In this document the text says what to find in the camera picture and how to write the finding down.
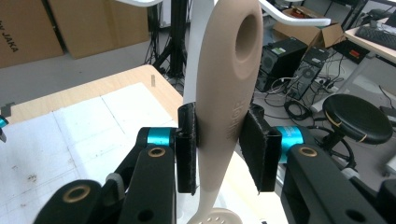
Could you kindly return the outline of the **black keyboard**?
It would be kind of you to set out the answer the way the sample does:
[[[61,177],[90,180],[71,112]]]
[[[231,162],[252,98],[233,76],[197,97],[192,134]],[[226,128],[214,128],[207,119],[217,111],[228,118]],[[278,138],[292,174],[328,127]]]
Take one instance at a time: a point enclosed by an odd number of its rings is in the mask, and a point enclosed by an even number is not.
[[[369,26],[360,27],[355,36],[374,42],[380,46],[396,50],[396,28],[382,26],[372,28]]]

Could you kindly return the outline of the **black computer tower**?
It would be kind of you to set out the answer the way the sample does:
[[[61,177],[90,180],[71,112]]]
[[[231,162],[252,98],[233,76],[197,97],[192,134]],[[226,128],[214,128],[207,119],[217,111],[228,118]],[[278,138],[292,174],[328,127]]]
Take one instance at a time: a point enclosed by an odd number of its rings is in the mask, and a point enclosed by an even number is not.
[[[304,42],[294,37],[263,46],[256,88],[266,92],[276,85],[277,79],[292,77],[307,48]]]
[[[318,76],[330,53],[326,49],[312,47],[301,60],[294,72],[293,80],[290,81],[287,94],[296,100],[300,100],[312,82]]]

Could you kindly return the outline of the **plain brown cardboard box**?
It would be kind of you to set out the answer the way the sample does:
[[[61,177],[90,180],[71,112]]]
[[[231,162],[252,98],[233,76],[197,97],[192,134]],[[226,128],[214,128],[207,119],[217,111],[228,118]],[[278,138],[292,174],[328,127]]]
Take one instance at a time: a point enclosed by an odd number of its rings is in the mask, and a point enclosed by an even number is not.
[[[48,0],[56,26],[75,59],[149,40],[145,7],[117,0]]]

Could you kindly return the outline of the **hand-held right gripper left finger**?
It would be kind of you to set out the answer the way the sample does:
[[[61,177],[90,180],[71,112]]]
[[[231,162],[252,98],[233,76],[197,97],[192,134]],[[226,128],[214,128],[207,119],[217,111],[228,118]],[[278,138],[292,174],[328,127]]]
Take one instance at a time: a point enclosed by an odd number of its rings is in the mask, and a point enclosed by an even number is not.
[[[143,127],[136,143],[139,146],[163,146],[174,150],[177,164],[177,191],[194,195],[196,182],[197,118],[195,103],[187,103],[177,110],[178,126]]]

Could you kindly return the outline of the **beige slotted spoon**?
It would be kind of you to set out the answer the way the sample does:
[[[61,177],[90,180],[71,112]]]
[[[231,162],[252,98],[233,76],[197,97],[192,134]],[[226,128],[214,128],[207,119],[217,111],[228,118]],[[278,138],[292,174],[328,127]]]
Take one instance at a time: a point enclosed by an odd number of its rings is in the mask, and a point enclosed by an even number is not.
[[[219,0],[208,19],[197,68],[199,205],[188,224],[230,212],[215,200],[233,155],[261,60],[258,0]]]

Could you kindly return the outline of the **black round stool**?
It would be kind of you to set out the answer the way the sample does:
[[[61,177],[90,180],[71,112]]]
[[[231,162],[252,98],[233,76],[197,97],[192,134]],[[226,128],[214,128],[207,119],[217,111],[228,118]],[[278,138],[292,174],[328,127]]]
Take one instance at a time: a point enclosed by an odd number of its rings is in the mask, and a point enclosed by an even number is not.
[[[388,142],[393,129],[387,116],[370,102],[349,94],[333,94],[322,105],[322,112],[332,125],[332,131],[323,138],[321,148],[330,155],[336,155],[347,161],[347,168],[354,169],[356,162],[349,145],[348,156],[336,153],[332,149],[349,137],[356,142],[378,145]]]

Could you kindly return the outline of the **black frame stand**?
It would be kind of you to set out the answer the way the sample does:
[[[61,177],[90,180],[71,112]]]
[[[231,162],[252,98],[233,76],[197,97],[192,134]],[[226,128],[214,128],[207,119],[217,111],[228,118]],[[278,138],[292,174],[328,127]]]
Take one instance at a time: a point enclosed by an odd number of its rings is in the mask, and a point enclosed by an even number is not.
[[[163,52],[156,58],[153,66],[160,69],[166,59],[170,59],[167,76],[184,77],[183,66],[187,64],[185,34],[187,28],[189,0],[171,0],[171,27],[169,42]]]

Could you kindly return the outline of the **light wooden desk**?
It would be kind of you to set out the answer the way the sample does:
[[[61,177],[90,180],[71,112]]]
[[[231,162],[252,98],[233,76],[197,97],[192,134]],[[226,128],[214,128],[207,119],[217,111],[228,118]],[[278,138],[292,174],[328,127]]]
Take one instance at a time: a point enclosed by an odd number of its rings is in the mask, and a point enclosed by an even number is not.
[[[378,44],[371,42],[369,40],[355,36],[355,34],[358,30],[359,30],[358,27],[346,30],[344,32],[344,36],[349,41],[351,41],[365,49],[370,50],[373,54],[376,54],[376,55],[396,64],[396,50],[389,49],[387,47],[378,45]]]

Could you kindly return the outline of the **grey table bracket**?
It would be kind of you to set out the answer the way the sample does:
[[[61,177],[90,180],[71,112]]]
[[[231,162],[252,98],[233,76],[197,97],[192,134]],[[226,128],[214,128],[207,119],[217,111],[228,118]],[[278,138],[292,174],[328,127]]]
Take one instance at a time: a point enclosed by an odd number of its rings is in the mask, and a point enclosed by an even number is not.
[[[4,118],[10,117],[12,115],[11,107],[14,105],[15,103],[11,102],[0,106],[0,115],[3,116]]]

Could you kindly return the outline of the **white power strip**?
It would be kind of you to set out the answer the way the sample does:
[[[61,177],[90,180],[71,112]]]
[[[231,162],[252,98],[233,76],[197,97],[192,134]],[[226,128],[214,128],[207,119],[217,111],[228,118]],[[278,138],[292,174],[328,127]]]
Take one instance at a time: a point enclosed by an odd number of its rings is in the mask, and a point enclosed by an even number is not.
[[[338,90],[339,90],[338,87],[333,86],[330,89],[325,89],[323,91],[320,91],[318,94],[315,94],[313,97],[313,103],[311,104],[310,109],[314,113],[321,111],[324,101],[331,95],[337,93]]]

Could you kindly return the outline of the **printed brown cardboard box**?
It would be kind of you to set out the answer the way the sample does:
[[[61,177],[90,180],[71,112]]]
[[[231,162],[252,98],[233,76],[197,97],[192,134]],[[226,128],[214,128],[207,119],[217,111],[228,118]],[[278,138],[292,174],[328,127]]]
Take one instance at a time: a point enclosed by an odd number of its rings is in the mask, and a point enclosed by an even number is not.
[[[63,54],[41,0],[0,0],[0,68]]]

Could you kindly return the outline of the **white desk leg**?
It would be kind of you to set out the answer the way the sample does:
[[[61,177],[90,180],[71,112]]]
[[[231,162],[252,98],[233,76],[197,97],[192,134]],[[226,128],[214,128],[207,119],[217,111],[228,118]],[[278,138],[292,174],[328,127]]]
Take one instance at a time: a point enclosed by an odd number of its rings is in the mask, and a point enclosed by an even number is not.
[[[347,88],[353,83],[353,81],[367,68],[369,62],[374,58],[374,54],[369,52],[361,61],[361,63],[354,69],[349,75],[345,82],[338,89],[337,93],[345,93]]]

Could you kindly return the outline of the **white grid mat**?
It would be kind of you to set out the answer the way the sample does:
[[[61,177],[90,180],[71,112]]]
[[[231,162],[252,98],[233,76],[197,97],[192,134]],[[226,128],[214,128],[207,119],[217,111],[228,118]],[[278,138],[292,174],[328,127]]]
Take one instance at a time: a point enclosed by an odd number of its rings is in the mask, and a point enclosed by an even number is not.
[[[4,128],[0,141],[0,224],[32,224],[63,185],[103,183],[143,127],[175,127],[138,83]]]

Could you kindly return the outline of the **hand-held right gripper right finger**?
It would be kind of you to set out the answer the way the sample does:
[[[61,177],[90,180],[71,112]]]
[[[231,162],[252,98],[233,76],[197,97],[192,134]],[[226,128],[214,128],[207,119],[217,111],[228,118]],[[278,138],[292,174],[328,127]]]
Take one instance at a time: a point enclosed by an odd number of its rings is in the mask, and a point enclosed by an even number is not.
[[[252,104],[239,136],[243,158],[258,192],[275,190],[277,167],[287,162],[290,148],[304,142],[299,126],[271,126],[264,109]]]

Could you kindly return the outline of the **white hook stand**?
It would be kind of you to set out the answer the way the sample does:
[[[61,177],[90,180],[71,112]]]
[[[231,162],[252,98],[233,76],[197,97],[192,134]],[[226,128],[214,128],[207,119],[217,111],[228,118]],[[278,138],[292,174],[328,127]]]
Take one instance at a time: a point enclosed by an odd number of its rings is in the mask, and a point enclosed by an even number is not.
[[[186,103],[196,103],[196,82],[197,82],[197,68],[200,57],[200,50],[202,46],[205,28],[210,17],[210,14],[219,0],[193,0],[192,7],[192,23],[191,34],[188,46],[188,59],[187,59],[187,76],[186,86],[184,88],[184,101]],[[327,18],[324,19],[296,19],[287,16],[273,7],[266,0],[258,0],[263,12],[269,13],[277,21],[287,25],[295,26],[323,26],[328,25],[331,21]],[[196,213],[199,205],[199,197],[190,202],[186,198],[179,201],[180,207],[177,211],[181,217],[177,220],[177,224],[188,224],[188,221]],[[226,224],[242,224],[241,218],[234,212],[228,210],[229,214],[224,214],[219,217],[222,223]]]

